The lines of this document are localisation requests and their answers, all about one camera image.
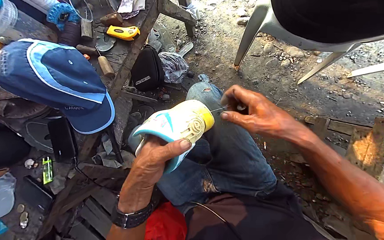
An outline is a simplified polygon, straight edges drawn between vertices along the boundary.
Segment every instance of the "baseball cap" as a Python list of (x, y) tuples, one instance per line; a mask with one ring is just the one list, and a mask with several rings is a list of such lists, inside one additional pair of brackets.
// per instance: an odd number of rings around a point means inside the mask
[(115, 108), (94, 67), (75, 47), (20, 39), (0, 50), (0, 87), (59, 109), (82, 134), (114, 121)]

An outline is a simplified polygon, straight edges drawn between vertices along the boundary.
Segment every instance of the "black pouch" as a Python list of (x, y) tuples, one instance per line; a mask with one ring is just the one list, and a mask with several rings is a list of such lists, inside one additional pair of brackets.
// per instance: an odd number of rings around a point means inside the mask
[(157, 51), (145, 46), (131, 68), (133, 86), (142, 92), (158, 88), (164, 83), (164, 70)]

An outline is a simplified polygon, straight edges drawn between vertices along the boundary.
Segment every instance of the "black phone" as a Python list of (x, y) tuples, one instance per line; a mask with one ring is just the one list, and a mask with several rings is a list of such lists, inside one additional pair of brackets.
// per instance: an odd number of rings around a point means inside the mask
[(49, 189), (30, 175), (23, 177), (23, 184), (20, 184), (18, 194), (27, 204), (44, 215), (50, 212), (55, 199)]
[(48, 123), (48, 132), (55, 161), (73, 163), (74, 158), (78, 155), (78, 146), (73, 128), (66, 117), (51, 120)]

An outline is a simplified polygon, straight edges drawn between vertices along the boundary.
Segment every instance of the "black watch strap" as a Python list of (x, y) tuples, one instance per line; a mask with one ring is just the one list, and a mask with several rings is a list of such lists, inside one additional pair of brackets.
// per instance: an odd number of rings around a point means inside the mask
[(133, 213), (125, 214), (118, 209), (118, 204), (115, 205), (110, 216), (112, 222), (123, 229), (135, 228), (144, 223), (152, 214), (154, 209), (153, 202), (151, 201), (145, 208)]
[(118, 209), (118, 200), (120, 197), (118, 195), (115, 207), (112, 210), (110, 218), (112, 222), (118, 227), (121, 227), (123, 229), (135, 228), (148, 219), (155, 207), (157, 207), (162, 196), (163, 194), (161, 193), (161, 191), (155, 186), (154, 191), (152, 193), (151, 201), (144, 209), (138, 210), (133, 213), (125, 214)]

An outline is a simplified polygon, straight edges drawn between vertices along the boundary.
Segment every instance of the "concrete ground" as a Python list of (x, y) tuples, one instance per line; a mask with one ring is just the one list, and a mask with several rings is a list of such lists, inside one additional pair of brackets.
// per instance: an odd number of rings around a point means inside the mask
[[(306, 116), (326, 116), (373, 123), (375, 117), (384, 116), (384, 105), (380, 104), (384, 102), (384, 73), (346, 78), (351, 70), (384, 62), (384, 40), (363, 44), (316, 76), (296, 85), (317, 64), (318, 59), (329, 53), (303, 50), (300, 51), (302, 54), (293, 53), (288, 43), (262, 34), (255, 39), (240, 70), (236, 72), (232, 63), (245, 29), (245, 26), (236, 24), (236, 19), (239, 14), (251, 15), (255, 0), (195, 3), (200, 9), (201, 20), (196, 29), (197, 37), (193, 40), (195, 48), (184, 57), (189, 63), (189, 70), (195, 72), (195, 78), (204, 73), (210, 77), (211, 83), (222, 90), (239, 84), (259, 92), (302, 121)], [(178, 48), (190, 41), (183, 23), (163, 15), (158, 20), (167, 27), (173, 42), (179, 43)], [(332, 142), (347, 147), (348, 137), (332, 135)], [(304, 200), (303, 205), (310, 214), (315, 213), (314, 219), (320, 225), (328, 228), (333, 216), (343, 222), (349, 219), (350, 216), (319, 185), (306, 165), (290, 161), (289, 154), (295, 150), (288, 143), (259, 136), (255, 139), (278, 179), (294, 189)]]

